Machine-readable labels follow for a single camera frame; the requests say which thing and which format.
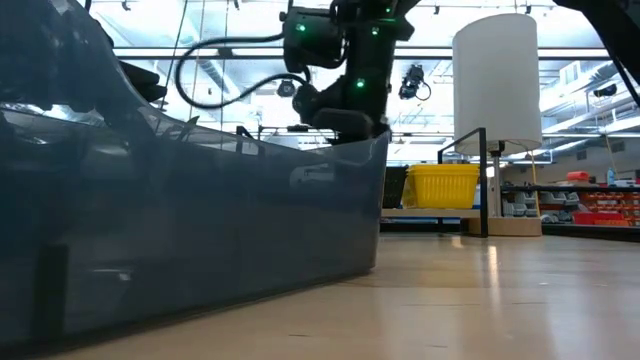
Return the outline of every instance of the wooden shelf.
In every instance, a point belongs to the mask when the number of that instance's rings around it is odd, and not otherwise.
[[[479,218],[480,210],[462,209],[382,209],[382,217]]]

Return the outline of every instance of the white lampshade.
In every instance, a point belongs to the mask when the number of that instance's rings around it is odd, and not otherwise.
[[[505,141],[505,155],[542,143],[536,22],[521,14],[478,20],[453,39],[456,139],[487,129],[487,146]],[[478,137],[456,151],[478,155]]]

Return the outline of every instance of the fluorescent light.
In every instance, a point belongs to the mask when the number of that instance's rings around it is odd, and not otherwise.
[[[525,160],[520,160],[520,161],[514,161],[512,164],[514,165],[531,165],[531,161],[525,161]],[[551,161],[536,161],[536,165],[551,165],[553,164]]]
[[[543,134],[543,138],[578,138],[578,139],[587,139],[587,138],[597,138],[602,136],[601,134]]]
[[[553,149],[553,151],[563,151],[563,150],[567,150],[567,149],[571,149],[572,147],[578,146],[580,144],[585,143],[587,140],[578,140],[578,141],[574,141],[574,142],[570,142],[564,145],[560,145],[556,148]]]
[[[640,126],[640,116],[635,116],[629,119],[614,121],[611,124],[604,126],[602,128],[602,132],[612,133],[620,130],[626,130],[636,126]]]
[[[113,49],[113,53],[118,58],[130,59],[130,58],[171,58],[173,56],[182,56],[188,49],[174,49],[171,48],[116,48]],[[194,52],[191,56],[198,55],[198,52]],[[218,56],[218,49],[208,48],[200,49],[200,56]]]
[[[396,48],[394,56],[400,57],[420,57],[420,58],[452,58],[452,48],[421,48],[421,49],[406,49]]]
[[[613,133],[607,136],[613,138],[640,138],[640,133]]]
[[[284,50],[282,48],[235,48],[233,55],[237,56],[271,56],[282,57]]]
[[[395,56],[399,57],[422,57],[422,58],[452,58],[452,48],[402,48],[398,47],[395,51]],[[545,59],[594,59],[601,58],[603,60],[609,60],[610,56],[606,49],[538,49],[538,57]]]
[[[602,58],[609,60],[606,49],[538,49],[541,58],[571,58],[572,60]]]

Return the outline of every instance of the yellow basket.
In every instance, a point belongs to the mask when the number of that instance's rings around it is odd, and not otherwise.
[[[405,208],[470,209],[480,166],[473,164],[413,165],[402,196]]]

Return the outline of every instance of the wooden floor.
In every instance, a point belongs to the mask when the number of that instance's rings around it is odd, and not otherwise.
[[[369,275],[50,359],[640,359],[640,245],[386,237]]]

